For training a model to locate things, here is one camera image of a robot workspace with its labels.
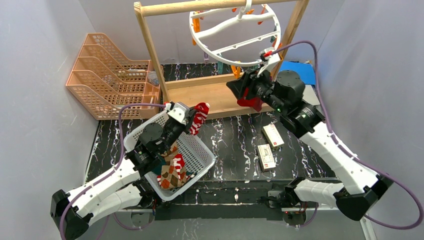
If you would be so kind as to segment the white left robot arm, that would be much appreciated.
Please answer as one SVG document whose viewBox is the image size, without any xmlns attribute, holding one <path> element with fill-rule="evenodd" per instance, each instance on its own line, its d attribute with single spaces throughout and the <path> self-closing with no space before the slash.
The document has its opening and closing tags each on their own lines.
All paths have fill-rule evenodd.
<svg viewBox="0 0 424 240">
<path fill-rule="evenodd" d="M 177 141 L 181 135 L 195 136 L 206 117 L 200 106 L 168 103 L 122 139 L 120 159 L 111 169 L 76 189 L 55 192 L 50 215 L 60 237 L 75 240 L 97 220 L 138 205 L 144 195 L 137 182 L 149 174 L 167 190 L 194 177 L 194 171 L 186 171 Z"/>
</svg>

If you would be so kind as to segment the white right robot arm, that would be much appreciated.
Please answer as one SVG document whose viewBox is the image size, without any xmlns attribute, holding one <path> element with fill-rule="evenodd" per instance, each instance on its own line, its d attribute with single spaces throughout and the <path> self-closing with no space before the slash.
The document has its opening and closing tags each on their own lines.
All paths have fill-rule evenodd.
<svg viewBox="0 0 424 240">
<path fill-rule="evenodd" d="M 285 186 L 278 202 L 294 206 L 316 202 L 338 208 L 346 217 L 359 221 L 392 185 L 387 177 L 354 161 L 354 155 L 330 133 L 325 116 L 304 100 L 305 83 L 292 70 L 277 74 L 246 71 L 226 83 L 240 106 L 250 107 L 262 101 L 279 114 L 281 124 L 311 147 L 339 178 L 326 183 L 297 177 Z"/>
</svg>

